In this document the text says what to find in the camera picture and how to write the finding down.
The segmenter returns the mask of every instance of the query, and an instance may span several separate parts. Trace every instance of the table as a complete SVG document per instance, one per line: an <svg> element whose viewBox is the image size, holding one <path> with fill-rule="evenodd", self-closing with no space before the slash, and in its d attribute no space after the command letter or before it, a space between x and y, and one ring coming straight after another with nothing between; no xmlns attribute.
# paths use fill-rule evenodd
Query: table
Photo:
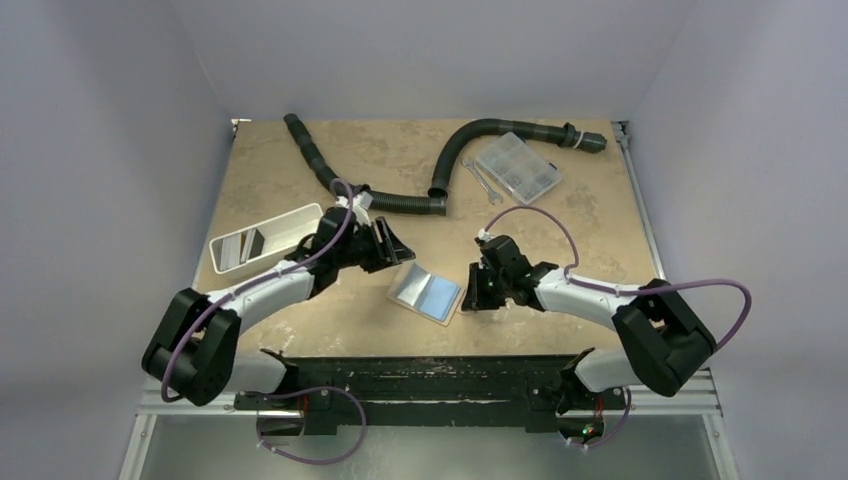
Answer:
<svg viewBox="0 0 848 480"><path fill-rule="evenodd" d="M530 119L563 125L565 120ZM609 121L569 120L578 129L602 133L600 154L561 149L543 142L530 146L553 163L563 181L534 205L561 219L574 236L581 275L622 283L645 283L656 273L622 154ZM327 163L351 183L406 195L425 195L436 157L448 137L467 120L383 120L305 122ZM494 140L471 142L464 155ZM463 287L468 264L479 259L473 239L496 213L471 173L456 165L448 216L383 215L397 236L415 251L425 269ZM209 239L274 217L307 203L325 209L331 195L307 167L283 122L242 122L209 231ZM531 263L564 265L571 252L559 229L534 212L504 217L493 233L511 235ZM320 296L277 312L246 332L241 351L283 350L288 356L499 355L578 353L618 344L613 332L568 315L511 306L496 312L455 313L447 327L415 314L386 297L396 269L365 274L346 269L337 285ZM195 288L230 285L215 274L208 249Z"/></svg>

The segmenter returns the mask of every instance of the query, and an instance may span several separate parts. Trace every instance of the black tube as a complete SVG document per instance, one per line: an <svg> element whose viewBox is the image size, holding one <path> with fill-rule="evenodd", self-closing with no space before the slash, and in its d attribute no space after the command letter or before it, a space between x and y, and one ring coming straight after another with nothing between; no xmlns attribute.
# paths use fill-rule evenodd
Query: black tube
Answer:
<svg viewBox="0 0 848 480"><path fill-rule="evenodd" d="M336 172L327 165L318 147L312 141L312 135L306 129L306 125L300 121L297 115L290 113L283 117L292 138L298 147L303 159L309 168L315 172L315 177L328 191L334 195L342 195L344 191L338 188L333 192L330 190L330 182L338 178ZM392 213L407 213L413 215L447 215L446 198L414 197L409 195L395 195L393 193L378 192L370 190L371 208Z"/></svg>
<svg viewBox="0 0 848 480"><path fill-rule="evenodd" d="M541 140L563 148L571 147L589 153L600 152L607 146L607 140L603 135L580 132L570 123L566 123L563 127L551 127L496 118L474 120L451 135L442 148L442 153L436 160L436 168L433 170L433 179L427 195L431 198L447 198L453 165L468 142L483 135L503 135L507 132L513 132L525 140Z"/></svg>

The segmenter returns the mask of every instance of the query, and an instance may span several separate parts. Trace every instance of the clear plastic container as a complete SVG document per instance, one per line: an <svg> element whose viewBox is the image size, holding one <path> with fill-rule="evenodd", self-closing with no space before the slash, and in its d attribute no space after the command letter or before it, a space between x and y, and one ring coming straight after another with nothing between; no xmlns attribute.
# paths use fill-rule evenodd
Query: clear plastic container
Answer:
<svg viewBox="0 0 848 480"><path fill-rule="evenodd" d="M562 181L562 173L512 132L481 150L477 161L523 205L530 205Z"/></svg>

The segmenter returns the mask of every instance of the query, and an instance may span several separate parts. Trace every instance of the wall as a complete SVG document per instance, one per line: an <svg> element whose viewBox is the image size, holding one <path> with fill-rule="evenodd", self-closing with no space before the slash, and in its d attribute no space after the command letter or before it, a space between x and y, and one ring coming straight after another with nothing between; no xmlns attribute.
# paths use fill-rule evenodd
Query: wall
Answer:
<svg viewBox="0 0 848 480"><path fill-rule="evenodd" d="M233 117L629 117L695 0L174 0Z"/></svg>
<svg viewBox="0 0 848 480"><path fill-rule="evenodd" d="M163 0L0 2L0 478L114 478L228 117Z"/></svg>
<svg viewBox="0 0 848 480"><path fill-rule="evenodd" d="M701 1L633 117L669 276L754 295L714 364L743 478L848 469L846 22L839 0ZM688 295L716 330L737 297Z"/></svg>

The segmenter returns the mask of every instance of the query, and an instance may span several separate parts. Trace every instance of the wrench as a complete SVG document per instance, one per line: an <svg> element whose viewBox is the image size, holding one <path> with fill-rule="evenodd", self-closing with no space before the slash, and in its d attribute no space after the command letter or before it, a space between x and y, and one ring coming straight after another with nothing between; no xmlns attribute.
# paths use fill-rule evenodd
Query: wrench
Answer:
<svg viewBox="0 0 848 480"><path fill-rule="evenodd" d="M477 167L474 165L474 160L471 160L468 157L462 157L460 162L463 167L471 170L471 174L474 175L474 178L476 178L477 181L480 182L480 185L483 185L483 188L486 189L486 193L489 194L489 203L492 205L496 203L503 203L503 196L490 187L489 183L486 182L486 179L483 178L483 175L480 175L480 172L477 171Z"/></svg>

